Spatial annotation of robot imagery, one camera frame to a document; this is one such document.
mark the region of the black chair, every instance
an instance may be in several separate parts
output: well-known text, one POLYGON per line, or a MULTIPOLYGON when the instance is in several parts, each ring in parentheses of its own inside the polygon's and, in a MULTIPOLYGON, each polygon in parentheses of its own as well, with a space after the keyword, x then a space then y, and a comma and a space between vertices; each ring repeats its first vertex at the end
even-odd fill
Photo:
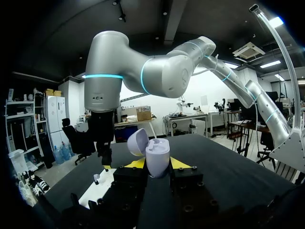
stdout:
POLYGON ((73 126, 70 125, 70 119, 64 118, 62 120, 62 130, 66 134, 71 143, 73 153, 79 154, 78 159, 75 161, 75 165, 82 158, 87 158, 95 152, 94 142, 90 140, 87 133, 77 132, 73 126))
POLYGON ((264 148, 264 151, 257 152, 257 157, 260 157, 260 160, 258 160, 257 163, 259 164, 269 159, 269 161, 272 161, 273 169, 275 169, 275 160, 269 156, 271 151, 275 148, 273 145, 273 139, 271 133, 265 133, 265 132, 262 133, 261 144, 266 146, 266 148, 264 148))

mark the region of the sneaker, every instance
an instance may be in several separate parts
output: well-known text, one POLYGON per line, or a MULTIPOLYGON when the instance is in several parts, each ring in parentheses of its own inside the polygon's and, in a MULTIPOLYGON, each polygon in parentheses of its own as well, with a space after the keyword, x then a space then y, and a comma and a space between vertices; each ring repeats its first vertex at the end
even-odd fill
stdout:
POLYGON ((30 179, 30 187, 32 188, 33 193, 35 194, 35 196, 39 197, 41 195, 43 195, 43 191, 42 189, 38 186, 38 183, 35 182, 34 180, 30 179))
POLYGON ((39 188, 43 190, 44 193, 47 193, 50 190, 50 186, 40 177, 36 176, 32 171, 29 171, 29 176, 31 180, 34 180, 39 188))
POLYGON ((24 171, 22 173, 22 177, 23 177, 23 179, 25 181, 25 184, 30 185, 30 177, 29 177, 29 174, 28 174, 27 171, 24 171))
POLYGON ((28 185, 25 185, 23 181, 20 181, 18 184, 18 188, 25 202, 33 207, 37 203, 37 199, 34 197, 30 187, 28 185))

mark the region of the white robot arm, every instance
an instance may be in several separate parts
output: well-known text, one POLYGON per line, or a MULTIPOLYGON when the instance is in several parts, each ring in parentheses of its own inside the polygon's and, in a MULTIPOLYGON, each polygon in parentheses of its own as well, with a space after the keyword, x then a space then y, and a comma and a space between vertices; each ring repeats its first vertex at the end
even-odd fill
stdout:
POLYGON ((305 172, 305 140, 301 130, 289 127, 259 84, 249 81, 244 86, 230 68, 211 56, 216 48, 213 41, 199 37, 156 58, 132 50, 128 42, 127 36, 120 32, 105 31, 97 34, 91 44, 86 66, 85 107, 91 110, 89 131, 99 145, 109 147, 113 139, 113 110, 120 105, 122 81, 135 92, 178 98, 185 92, 196 66, 202 63, 213 69, 246 108, 257 104, 274 140, 272 157, 305 172), (293 148, 280 150, 285 145, 293 148))

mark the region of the black table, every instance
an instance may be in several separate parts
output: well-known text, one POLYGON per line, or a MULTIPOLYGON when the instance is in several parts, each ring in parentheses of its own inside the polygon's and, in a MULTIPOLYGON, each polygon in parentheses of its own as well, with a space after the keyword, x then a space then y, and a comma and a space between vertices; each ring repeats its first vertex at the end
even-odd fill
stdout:
MULTIPOLYGON (((203 181, 220 210, 235 205, 249 210, 255 205, 269 203, 275 195, 281 195, 294 184, 272 171, 232 150, 200 135, 181 135, 168 138, 171 156, 191 166, 198 166, 203 181)), ((129 164, 139 157, 129 153, 126 143, 112 148, 112 167, 129 164)), ((102 171, 101 158, 94 153, 60 180, 45 195, 60 212, 72 206, 70 193, 80 198, 93 182, 93 174, 102 171)), ((139 216, 141 228, 175 228, 175 210, 169 188, 169 176, 162 179, 148 178, 147 188, 139 216)), ((46 224, 50 225, 39 203, 34 207, 46 224)))

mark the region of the fluorescent light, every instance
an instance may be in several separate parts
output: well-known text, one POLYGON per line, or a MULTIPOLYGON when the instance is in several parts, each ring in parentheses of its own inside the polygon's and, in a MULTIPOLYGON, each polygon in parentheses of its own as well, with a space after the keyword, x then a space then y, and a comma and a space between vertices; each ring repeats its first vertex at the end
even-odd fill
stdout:
POLYGON ((264 64, 262 66, 260 66, 261 68, 266 68, 266 67, 270 67, 272 65, 276 65, 276 64, 279 64, 281 63, 280 61, 274 61, 274 62, 271 62, 271 63, 267 63, 267 64, 264 64))
POLYGON ((281 77, 279 74, 275 74, 276 78, 278 78, 280 81, 285 81, 283 77, 281 77))
POLYGON ((269 21, 269 23, 271 24, 271 26, 273 28, 276 28, 280 25, 283 25, 283 21, 279 18, 279 17, 276 17, 276 18, 273 18, 269 21))
POLYGON ((229 68, 238 68, 239 66, 238 65, 235 65, 235 64, 231 64, 231 63, 224 63, 225 65, 227 65, 229 68))

